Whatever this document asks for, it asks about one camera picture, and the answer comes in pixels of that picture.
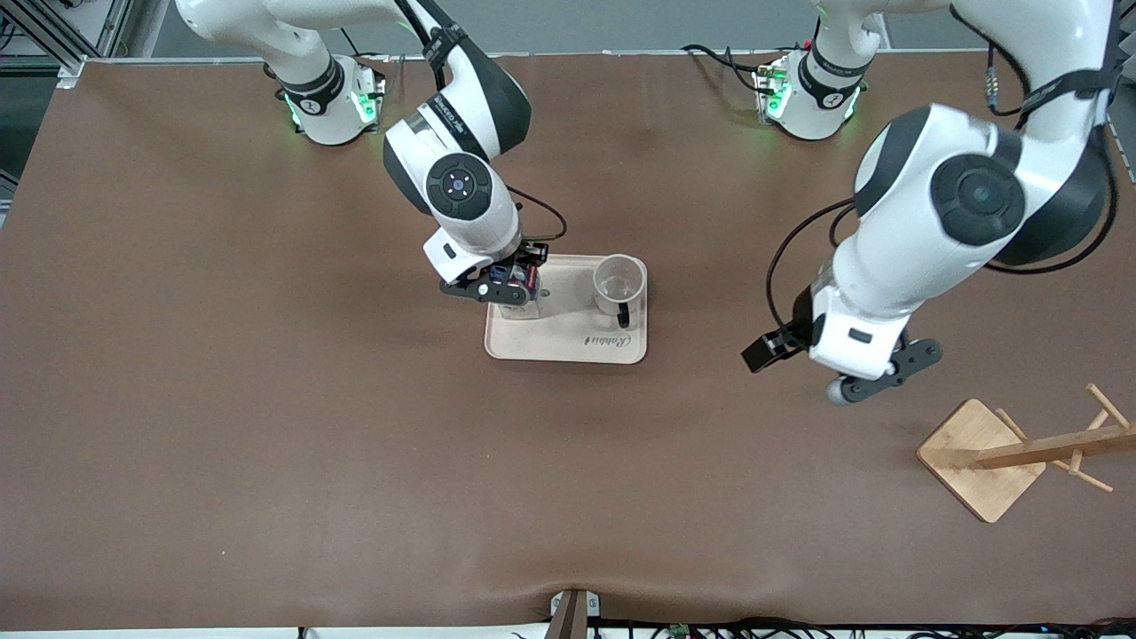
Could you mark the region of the blue white milk carton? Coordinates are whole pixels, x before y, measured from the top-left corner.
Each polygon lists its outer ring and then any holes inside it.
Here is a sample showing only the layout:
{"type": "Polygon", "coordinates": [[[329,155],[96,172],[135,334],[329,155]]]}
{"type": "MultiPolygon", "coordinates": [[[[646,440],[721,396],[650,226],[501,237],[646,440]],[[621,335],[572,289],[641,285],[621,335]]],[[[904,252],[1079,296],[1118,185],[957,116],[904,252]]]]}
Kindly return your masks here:
{"type": "Polygon", "coordinates": [[[523,268],[516,267],[513,271],[516,287],[510,287],[513,292],[512,302],[493,304],[503,320],[538,320],[540,296],[527,296],[523,289],[523,268]]]}

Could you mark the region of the white smiley cup black handle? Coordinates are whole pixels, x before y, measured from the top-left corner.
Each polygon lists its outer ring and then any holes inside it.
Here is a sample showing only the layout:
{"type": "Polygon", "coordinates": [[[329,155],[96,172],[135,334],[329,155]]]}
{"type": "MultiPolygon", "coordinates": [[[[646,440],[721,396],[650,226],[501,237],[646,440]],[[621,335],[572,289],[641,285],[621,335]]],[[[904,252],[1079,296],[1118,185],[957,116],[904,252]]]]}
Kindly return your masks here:
{"type": "Polygon", "coordinates": [[[620,330],[629,330],[648,288],[645,263],[625,254],[609,255],[593,271],[592,284],[599,312],[613,317],[620,330]]]}

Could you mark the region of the beige rectangular tray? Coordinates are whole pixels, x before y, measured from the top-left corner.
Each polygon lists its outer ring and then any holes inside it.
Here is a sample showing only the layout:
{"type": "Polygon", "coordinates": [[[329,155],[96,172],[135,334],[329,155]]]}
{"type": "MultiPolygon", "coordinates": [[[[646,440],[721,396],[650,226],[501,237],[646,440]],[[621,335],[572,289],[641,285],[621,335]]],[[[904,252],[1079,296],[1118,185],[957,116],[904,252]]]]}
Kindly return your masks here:
{"type": "Polygon", "coordinates": [[[633,365],[648,352],[648,288],[629,330],[594,302],[601,256],[552,256],[541,268],[538,320],[503,320],[491,304],[484,345],[496,359],[633,365]]]}

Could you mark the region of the wooden mug rack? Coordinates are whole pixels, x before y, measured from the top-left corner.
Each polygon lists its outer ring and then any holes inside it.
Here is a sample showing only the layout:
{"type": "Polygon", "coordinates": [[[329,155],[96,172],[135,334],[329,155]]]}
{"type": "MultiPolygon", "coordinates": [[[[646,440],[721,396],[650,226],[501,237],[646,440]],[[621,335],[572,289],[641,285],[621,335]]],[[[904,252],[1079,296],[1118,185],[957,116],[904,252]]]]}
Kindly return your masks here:
{"type": "Polygon", "coordinates": [[[958,405],[917,449],[917,458],[974,517],[995,523],[1049,468],[1111,493],[1084,462],[1101,454],[1136,453],[1136,418],[1129,418],[1095,384],[1086,391],[1096,415],[1079,431],[1031,439],[1006,410],[977,398],[958,405]]]}

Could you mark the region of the aluminium frame profile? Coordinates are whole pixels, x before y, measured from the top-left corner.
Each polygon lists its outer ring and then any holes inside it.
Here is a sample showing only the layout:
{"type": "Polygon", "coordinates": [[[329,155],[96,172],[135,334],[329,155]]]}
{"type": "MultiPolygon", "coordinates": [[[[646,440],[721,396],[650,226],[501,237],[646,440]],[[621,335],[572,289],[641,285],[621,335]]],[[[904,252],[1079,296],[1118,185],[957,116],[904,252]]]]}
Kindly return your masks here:
{"type": "Polygon", "coordinates": [[[124,52],[137,0],[0,0],[0,78],[77,77],[124,52]]]}

